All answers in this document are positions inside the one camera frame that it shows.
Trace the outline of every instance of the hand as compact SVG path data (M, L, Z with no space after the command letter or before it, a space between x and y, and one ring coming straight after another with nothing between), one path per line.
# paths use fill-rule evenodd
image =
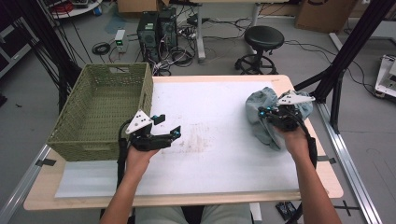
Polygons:
M129 147L128 158L126 161L125 177L133 178L134 180L140 181L143 174L149 167L149 160L159 150L151 151L138 151L134 147Z
M309 159L308 142L306 141L305 132L298 127L292 132L283 132L276 127L276 130L285 139L286 148L294 159L303 157Z

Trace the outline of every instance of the gray floor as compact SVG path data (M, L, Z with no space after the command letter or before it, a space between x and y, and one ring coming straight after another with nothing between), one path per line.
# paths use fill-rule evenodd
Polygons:
M106 7L100 17L88 13L75 17L73 21L89 52L95 43L110 40L118 28L126 28L128 34L134 33L138 23L138 20L134 19L121 20L113 10ZM69 21L62 23L69 40L88 62L73 26ZM259 24L275 27L284 34L286 40L315 44L336 52L336 48L326 34L295 29L291 18L263 18L259 19ZM204 35L235 36L238 35L238 31L229 25L205 24ZM340 34L340 38L345 40L347 36ZM206 39L205 46L207 47L205 65L200 65L195 60L186 68L172 67L172 74L174 76L237 75L238 72L233 69L233 64L238 57L248 51L243 39L223 41ZM133 62L138 50L137 43L131 42L128 52L120 58L120 61ZM380 65L379 58L383 54L395 55L396 47L388 40L370 40L356 58L356 62L365 73L366 83L375 84ZM97 56L91 54L91 57L94 63L102 62ZM298 84L329 66L321 53L305 51L299 46L292 45L284 45L275 50L271 58L276 63L279 74L288 75L293 84ZM355 79L361 81L361 71L356 65L352 64L350 71ZM312 91L314 88L315 86L312 86L305 90ZM2 171L0 204L3 206L53 128L58 115L58 93L32 52L0 79L0 90L8 98L8 101L0 107L0 170ZM395 108L394 103L374 98L362 85L353 82L349 74L345 75L339 117L340 131L383 223L394 222L394 207L396 207ZM336 158L317 111L310 120L326 153L329 157ZM333 204L343 205L343 201L346 201L348 206L359 206L339 162L333 165L333 169L345 192L341 199L332 200ZM261 204L263 223L283 222L275 210L275 204ZM346 210L337 211L344 223L364 223L359 210L351 210L350 216ZM97 223L98 218L97 209L29 212L21 206L10 223Z

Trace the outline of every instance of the stool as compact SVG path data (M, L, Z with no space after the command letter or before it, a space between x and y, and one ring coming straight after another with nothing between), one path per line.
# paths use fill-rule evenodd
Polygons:
M269 54L271 55L273 49L277 49L283 45L285 37L282 33L269 26L253 26L247 28L245 40L257 53L248 54L238 59L234 65L235 69L241 69L241 75L263 75L261 68L266 68L271 69L271 72L267 73L268 75L276 75L277 71L274 63L269 58L263 56L263 54L270 51ZM269 65L264 65L262 59L267 61Z

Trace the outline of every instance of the cardboard box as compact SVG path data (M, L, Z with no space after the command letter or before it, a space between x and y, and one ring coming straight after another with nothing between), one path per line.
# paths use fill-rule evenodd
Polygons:
M119 12L161 11L169 0L118 0Z
M338 33L359 0L304 0L295 26L322 33Z

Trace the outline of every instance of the wicker basket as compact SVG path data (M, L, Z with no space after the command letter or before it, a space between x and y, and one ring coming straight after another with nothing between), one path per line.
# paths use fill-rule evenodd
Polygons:
M149 115L153 81L147 63L87 64L47 144L67 161L111 161L121 124L138 109Z

